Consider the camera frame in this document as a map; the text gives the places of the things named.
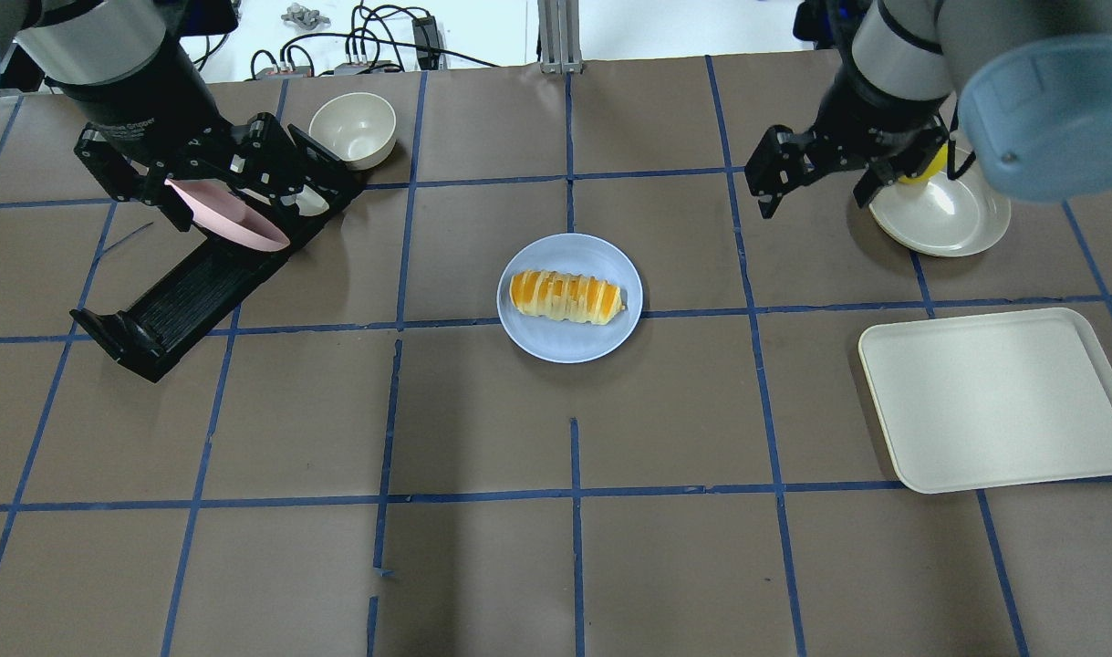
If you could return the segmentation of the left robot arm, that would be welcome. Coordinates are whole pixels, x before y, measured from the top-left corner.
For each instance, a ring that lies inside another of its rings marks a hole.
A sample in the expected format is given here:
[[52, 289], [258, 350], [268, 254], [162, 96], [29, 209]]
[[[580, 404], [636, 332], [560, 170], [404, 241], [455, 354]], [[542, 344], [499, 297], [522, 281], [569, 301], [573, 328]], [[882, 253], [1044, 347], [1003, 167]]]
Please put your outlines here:
[[85, 113], [79, 158], [115, 200], [155, 205], [180, 230], [216, 182], [267, 203], [271, 223], [326, 211], [275, 117], [226, 120], [151, 1], [0, 1], [0, 66], [11, 46]]

